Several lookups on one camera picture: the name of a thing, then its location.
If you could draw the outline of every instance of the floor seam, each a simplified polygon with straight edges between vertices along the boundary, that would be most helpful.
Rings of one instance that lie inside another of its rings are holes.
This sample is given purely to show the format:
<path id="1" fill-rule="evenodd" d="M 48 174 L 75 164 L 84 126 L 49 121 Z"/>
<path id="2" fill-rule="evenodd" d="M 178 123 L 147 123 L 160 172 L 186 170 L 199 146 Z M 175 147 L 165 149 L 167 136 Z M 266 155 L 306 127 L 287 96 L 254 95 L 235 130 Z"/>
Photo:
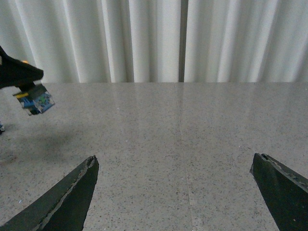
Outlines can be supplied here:
<path id="1" fill-rule="evenodd" d="M 189 190 L 189 185 L 188 185 L 188 176 L 187 176 L 187 168 L 186 168 L 186 161 L 185 161 L 185 153 L 184 153 L 184 145 L 183 145 L 183 134 L 182 134 L 182 128 L 181 128 L 181 119 L 180 119 L 180 108 L 179 108 L 179 101 L 178 101 L 178 94 L 177 94 L 177 86 L 174 84 L 174 89 L 175 89 L 175 94 L 176 94 L 176 102 L 177 102 L 177 115 L 178 115 L 178 122 L 179 122 L 179 128 L 180 128 L 180 142 L 182 145 L 182 160 L 184 164 L 184 170 L 185 170 L 185 176 L 186 176 L 186 188 L 188 192 L 188 202 L 189 202 L 189 211 L 191 214 L 191 225 L 192 225 L 192 231 L 194 231 L 193 228 L 193 216 L 192 216 L 192 208 L 191 208 L 191 199 L 190 199 L 190 190 Z"/>

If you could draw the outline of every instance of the gray tabletop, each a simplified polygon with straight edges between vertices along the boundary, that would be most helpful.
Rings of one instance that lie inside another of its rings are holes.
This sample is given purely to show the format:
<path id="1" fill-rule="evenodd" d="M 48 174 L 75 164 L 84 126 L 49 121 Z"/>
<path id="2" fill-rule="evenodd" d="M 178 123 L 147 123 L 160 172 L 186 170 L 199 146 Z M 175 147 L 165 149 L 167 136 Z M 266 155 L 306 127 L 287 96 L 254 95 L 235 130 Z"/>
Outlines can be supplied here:
<path id="1" fill-rule="evenodd" d="M 278 230 L 249 173 L 267 153 L 308 177 L 308 84 L 46 84 L 28 116 L 0 91 L 0 224 L 90 155 L 84 230 Z"/>

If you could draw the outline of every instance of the yellow sticker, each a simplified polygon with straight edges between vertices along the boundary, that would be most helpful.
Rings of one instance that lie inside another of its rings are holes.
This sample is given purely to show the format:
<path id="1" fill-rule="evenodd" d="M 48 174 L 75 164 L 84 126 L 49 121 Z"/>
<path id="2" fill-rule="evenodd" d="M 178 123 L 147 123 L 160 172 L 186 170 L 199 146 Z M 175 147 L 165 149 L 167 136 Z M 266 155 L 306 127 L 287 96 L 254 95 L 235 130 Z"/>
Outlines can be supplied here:
<path id="1" fill-rule="evenodd" d="M 16 98 L 20 99 L 20 98 L 26 97 L 28 95 L 29 95 L 28 93 L 19 94 L 19 95 L 16 95 Z"/>

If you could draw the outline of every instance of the white curtain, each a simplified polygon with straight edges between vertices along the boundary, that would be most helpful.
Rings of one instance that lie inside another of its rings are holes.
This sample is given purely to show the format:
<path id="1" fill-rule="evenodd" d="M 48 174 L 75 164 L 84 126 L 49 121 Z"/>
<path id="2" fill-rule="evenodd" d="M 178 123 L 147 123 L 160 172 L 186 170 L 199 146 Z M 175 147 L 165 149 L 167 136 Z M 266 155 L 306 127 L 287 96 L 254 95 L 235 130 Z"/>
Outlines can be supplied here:
<path id="1" fill-rule="evenodd" d="M 0 45 L 43 82 L 177 82 L 181 3 L 0 0 Z M 307 0 L 189 0 L 186 36 L 185 82 L 308 80 Z"/>

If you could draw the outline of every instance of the speckled floor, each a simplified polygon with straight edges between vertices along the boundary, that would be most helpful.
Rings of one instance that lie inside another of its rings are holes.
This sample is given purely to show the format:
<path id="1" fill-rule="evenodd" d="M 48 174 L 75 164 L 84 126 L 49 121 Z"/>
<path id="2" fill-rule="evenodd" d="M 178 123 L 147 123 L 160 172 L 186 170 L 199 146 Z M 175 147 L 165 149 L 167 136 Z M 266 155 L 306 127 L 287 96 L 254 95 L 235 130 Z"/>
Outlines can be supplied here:
<path id="1" fill-rule="evenodd" d="M 90 155 L 85 231 L 277 231 L 255 152 L 308 177 L 308 84 L 46 84 L 28 116 L 0 91 L 0 224 Z"/>

